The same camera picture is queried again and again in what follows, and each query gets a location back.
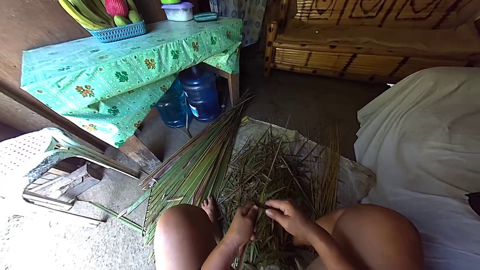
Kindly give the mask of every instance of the pile of palm leaves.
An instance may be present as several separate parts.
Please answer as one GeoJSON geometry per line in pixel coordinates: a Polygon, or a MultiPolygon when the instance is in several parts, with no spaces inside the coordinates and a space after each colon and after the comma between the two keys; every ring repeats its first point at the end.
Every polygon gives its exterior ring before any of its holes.
{"type": "Polygon", "coordinates": [[[220,115],[141,181],[145,193],[118,216],[128,215],[148,199],[142,228],[145,246],[153,242],[160,215],[172,206],[182,203],[198,206],[214,195],[222,209],[226,231],[237,207],[254,201],[261,209],[257,220],[259,230],[256,240],[237,258],[238,268],[245,262],[249,269],[271,264],[289,269],[295,264],[291,239],[283,228],[265,216],[263,203],[290,198],[312,219],[335,209],[338,128],[330,132],[332,138],[324,141],[331,150],[324,151],[326,147],[317,145],[322,150],[317,151],[316,157],[311,155],[314,149],[304,154],[309,145],[306,138],[297,153],[288,152],[290,144],[298,142],[287,141],[285,134],[274,135],[270,127],[259,139],[247,140],[231,158],[249,99],[242,98],[237,106],[220,115]]]}
{"type": "MultiPolygon", "coordinates": [[[[232,158],[218,201],[225,229],[232,222],[236,209],[248,201],[264,209],[263,203],[267,200],[289,198],[311,219],[322,216],[327,209],[335,209],[338,154],[322,147],[319,156],[323,154],[326,162],[321,164],[319,157],[311,155],[313,149],[309,149],[307,155],[300,154],[307,139],[296,153],[290,154],[289,144],[295,143],[298,142],[286,141],[284,135],[273,135],[269,128],[258,141],[247,140],[232,158]]],[[[338,143],[332,140],[331,146],[338,150],[338,143]]],[[[295,268],[288,233],[264,211],[260,211],[257,226],[256,239],[246,246],[237,269],[261,269],[272,264],[280,269],[295,268]]]]}

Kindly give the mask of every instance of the blue water jug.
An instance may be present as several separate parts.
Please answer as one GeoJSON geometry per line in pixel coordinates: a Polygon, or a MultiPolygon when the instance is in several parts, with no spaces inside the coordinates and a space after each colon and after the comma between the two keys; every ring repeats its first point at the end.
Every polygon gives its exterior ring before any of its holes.
{"type": "Polygon", "coordinates": [[[211,122],[220,115],[213,73],[193,66],[181,73],[180,81],[197,121],[211,122]]]}
{"type": "Polygon", "coordinates": [[[192,121],[192,111],[187,109],[185,94],[183,93],[179,79],[173,81],[172,86],[165,92],[160,100],[155,104],[160,113],[163,122],[169,127],[183,127],[192,121]]]}

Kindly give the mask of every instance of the white cloth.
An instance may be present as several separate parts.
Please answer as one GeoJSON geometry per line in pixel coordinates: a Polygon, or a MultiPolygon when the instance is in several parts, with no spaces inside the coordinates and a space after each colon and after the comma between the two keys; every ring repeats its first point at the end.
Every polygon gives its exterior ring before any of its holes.
{"type": "Polygon", "coordinates": [[[357,162],[377,174],[362,201],[406,216],[427,269],[480,269],[480,69],[438,67],[403,79],[358,111],[357,162]]]}

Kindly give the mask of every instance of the patterned curtain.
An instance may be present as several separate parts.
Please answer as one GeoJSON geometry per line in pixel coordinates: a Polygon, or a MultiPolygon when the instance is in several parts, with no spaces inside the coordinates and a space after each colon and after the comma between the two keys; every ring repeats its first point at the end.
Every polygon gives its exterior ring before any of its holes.
{"type": "Polygon", "coordinates": [[[267,0],[210,0],[210,9],[219,16],[243,21],[241,47],[258,41],[266,5],[267,0]]]}

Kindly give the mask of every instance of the table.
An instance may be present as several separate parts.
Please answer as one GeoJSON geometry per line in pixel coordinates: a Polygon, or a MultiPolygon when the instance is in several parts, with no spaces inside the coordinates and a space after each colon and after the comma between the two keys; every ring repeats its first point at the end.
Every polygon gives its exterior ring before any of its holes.
{"type": "Polygon", "coordinates": [[[113,43],[88,37],[24,51],[21,88],[92,135],[137,156],[145,149],[135,130],[181,70],[208,64],[229,79],[232,104],[238,101],[240,19],[162,21],[147,31],[113,43]]]}

